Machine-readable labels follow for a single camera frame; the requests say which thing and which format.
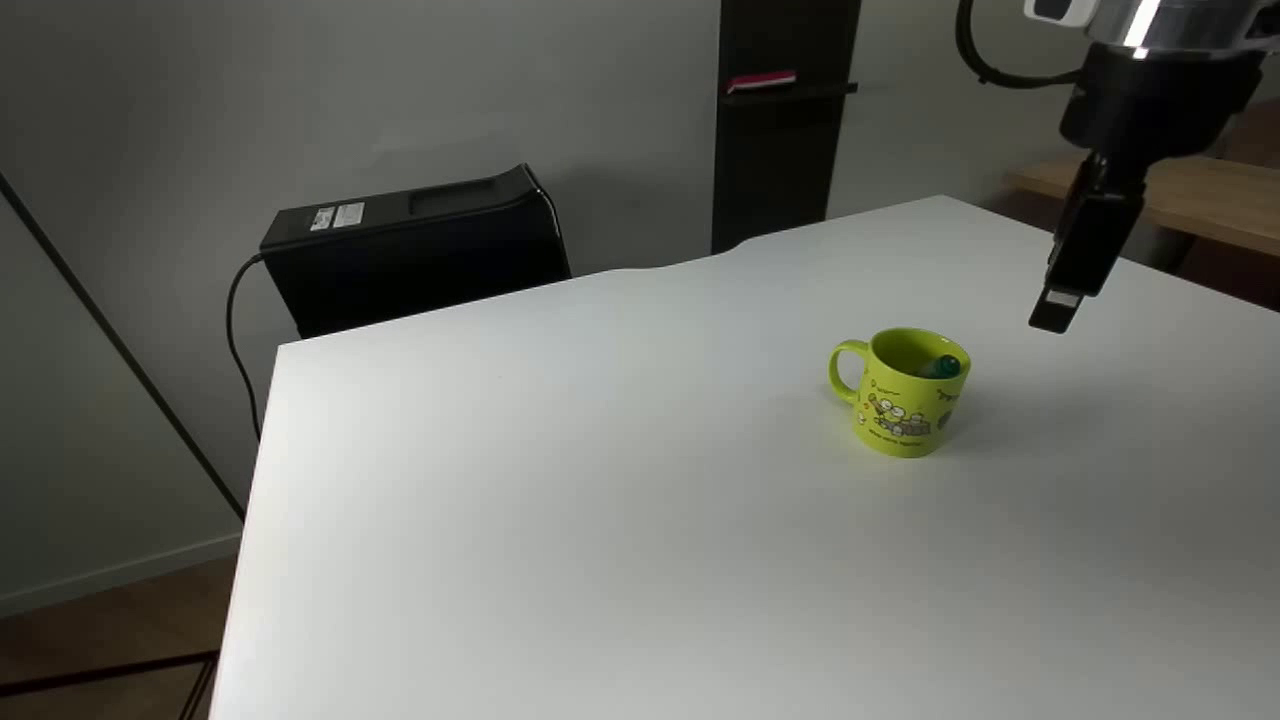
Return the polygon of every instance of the printed design on mug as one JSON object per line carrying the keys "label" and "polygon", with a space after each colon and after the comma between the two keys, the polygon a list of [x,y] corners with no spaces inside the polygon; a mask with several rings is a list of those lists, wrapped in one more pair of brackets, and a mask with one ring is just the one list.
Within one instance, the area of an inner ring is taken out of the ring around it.
{"label": "printed design on mug", "polygon": [[870,401],[870,418],[884,433],[890,438],[929,438],[931,426],[919,411],[909,411],[899,404],[890,404],[889,396],[868,396]]}

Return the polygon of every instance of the mug handle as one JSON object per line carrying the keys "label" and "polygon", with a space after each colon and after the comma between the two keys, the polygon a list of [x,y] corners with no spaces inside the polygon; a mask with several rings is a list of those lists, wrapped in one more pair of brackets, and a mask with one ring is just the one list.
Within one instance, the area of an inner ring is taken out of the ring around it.
{"label": "mug handle", "polygon": [[837,346],[837,353],[830,353],[830,361],[828,361],[830,392],[837,392],[844,404],[855,404],[855,389],[844,385],[844,375],[840,375],[840,355],[844,355],[844,353],[858,355],[864,370],[868,370],[868,353],[870,353],[870,350],[868,350],[864,341],[844,341],[844,346]]}

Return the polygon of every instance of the floor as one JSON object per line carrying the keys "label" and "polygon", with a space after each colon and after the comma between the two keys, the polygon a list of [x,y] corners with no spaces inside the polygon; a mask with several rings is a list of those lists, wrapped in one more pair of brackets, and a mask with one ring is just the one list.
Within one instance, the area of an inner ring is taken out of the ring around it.
{"label": "floor", "polygon": [[[217,649],[227,560],[2,616],[0,684]],[[175,720],[196,668],[0,700],[0,720]]]}

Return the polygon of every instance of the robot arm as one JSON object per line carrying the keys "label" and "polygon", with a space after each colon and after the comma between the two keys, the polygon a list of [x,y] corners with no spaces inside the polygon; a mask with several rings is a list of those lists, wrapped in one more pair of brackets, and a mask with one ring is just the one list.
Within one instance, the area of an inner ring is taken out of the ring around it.
{"label": "robot arm", "polygon": [[1092,37],[1059,125],[1089,160],[1030,312],[1034,328],[1065,332],[1105,288],[1145,210],[1148,170],[1203,152],[1257,91],[1280,0],[1025,0],[1025,14]]}

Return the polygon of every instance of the gray wall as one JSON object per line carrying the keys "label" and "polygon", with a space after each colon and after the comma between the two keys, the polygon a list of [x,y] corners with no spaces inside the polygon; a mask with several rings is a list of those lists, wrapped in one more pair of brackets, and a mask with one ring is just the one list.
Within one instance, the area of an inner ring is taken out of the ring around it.
{"label": "gray wall", "polygon": [[206,475],[7,203],[0,341],[0,616],[218,553]]}
{"label": "gray wall", "polygon": [[[0,164],[243,484],[218,299],[275,210],[527,160],[574,270],[694,255],[710,71],[710,0],[2,0]],[[251,282],[243,350],[275,338]]]}
{"label": "gray wall", "polygon": [[[955,58],[955,0],[868,0],[855,50],[855,96],[830,188],[830,216],[929,194],[984,199],[1001,171],[1065,152],[1054,137],[1066,90],[984,90]],[[975,0],[975,39],[1009,71],[1065,71],[1085,37],[1029,23],[1021,0]]]}

